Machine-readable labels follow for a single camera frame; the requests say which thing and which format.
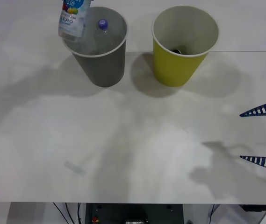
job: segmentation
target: paper cup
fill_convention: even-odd
[[[218,25],[210,14],[184,5],[161,12],[151,30],[155,76],[168,86],[185,84],[219,37]],[[172,52],[174,49],[182,54]]]

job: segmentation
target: white table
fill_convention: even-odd
[[[201,7],[215,17],[221,33],[214,51],[266,51],[266,0],[92,2],[93,6],[114,8],[126,18],[129,24],[128,52],[152,51],[152,21],[161,11],[178,4]],[[55,42],[61,5],[61,0],[0,0],[0,42],[25,44],[27,49],[30,46],[44,49],[45,45],[60,47]]]
[[[239,159],[266,156],[266,117],[238,116],[266,103],[266,52],[211,53],[181,88],[127,53],[103,89],[44,4],[0,17],[0,201],[266,203],[266,169]]]

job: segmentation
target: water bottle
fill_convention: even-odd
[[[117,37],[113,35],[108,29],[108,21],[100,20],[98,23],[98,29],[95,32],[96,53],[105,54],[113,50],[117,42]]]
[[[67,41],[79,42],[83,37],[91,0],[63,0],[59,20],[59,36]]]

